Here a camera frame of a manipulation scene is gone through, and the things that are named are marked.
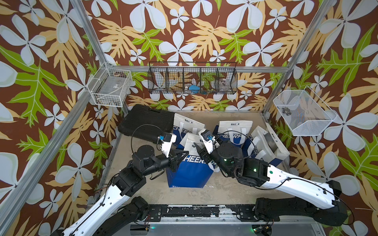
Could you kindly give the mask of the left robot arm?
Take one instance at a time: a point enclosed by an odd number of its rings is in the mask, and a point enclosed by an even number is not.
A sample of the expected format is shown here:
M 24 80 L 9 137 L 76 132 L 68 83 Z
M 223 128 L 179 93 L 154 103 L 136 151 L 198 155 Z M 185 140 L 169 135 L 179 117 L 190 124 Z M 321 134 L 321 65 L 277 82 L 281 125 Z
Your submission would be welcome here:
M 124 226 L 143 220 L 149 204 L 142 197 L 133 195 L 146 184 L 146 176 L 166 168 L 176 171 L 188 155 L 188 151 L 171 149 L 168 155 L 156 156 L 152 146 L 141 146 L 89 211 L 70 227 L 56 230 L 52 235 L 112 236 Z

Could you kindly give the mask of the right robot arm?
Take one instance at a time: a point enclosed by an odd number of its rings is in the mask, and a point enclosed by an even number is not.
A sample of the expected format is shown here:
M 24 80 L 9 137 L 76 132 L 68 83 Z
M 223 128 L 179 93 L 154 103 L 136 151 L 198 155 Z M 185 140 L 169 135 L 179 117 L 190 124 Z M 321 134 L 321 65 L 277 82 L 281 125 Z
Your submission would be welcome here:
M 342 191 L 337 181 L 319 183 L 297 177 L 263 160 L 244 157 L 242 150 L 230 143 L 223 143 L 211 152 L 198 144 L 194 146 L 205 163 L 216 164 L 226 177 L 259 190 L 279 190 L 292 196 L 258 198 L 253 209 L 257 220 L 299 215 L 328 226 L 341 226 L 348 218 L 346 204 L 339 198 Z

